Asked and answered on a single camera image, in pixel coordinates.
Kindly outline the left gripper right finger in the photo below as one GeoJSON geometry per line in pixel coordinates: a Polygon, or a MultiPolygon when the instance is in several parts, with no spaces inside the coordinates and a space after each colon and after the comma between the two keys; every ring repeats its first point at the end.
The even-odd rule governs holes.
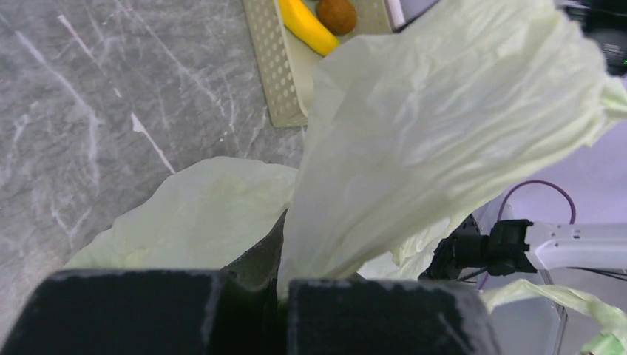
{"type": "Polygon", "coordinates": [[[294,280],[287,354],[501,354],[487,308],[450,281],[294,280]]]}

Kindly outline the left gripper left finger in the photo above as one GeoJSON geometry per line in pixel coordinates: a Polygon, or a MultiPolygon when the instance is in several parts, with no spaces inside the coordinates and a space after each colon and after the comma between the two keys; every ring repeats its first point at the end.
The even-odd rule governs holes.
{"type": "Polygon", "coordinates": [[[266,299],[224,271],[60,271],[31,294],[1,352],[278,354],[266,299]]]}

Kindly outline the light green plastic bag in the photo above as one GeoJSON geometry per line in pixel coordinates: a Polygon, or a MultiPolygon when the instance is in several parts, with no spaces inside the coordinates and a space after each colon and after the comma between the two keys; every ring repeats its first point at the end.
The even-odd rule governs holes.
{"type": "Polygon", "coordinates": [[[552,1],[440,1],[313,72],[298,169],[203,160],[118,217],[68,268],[216,269],[285,221],[277,293],[390,252],[411,280],[507,187],[626,118],[626,89],[552,1]]]}

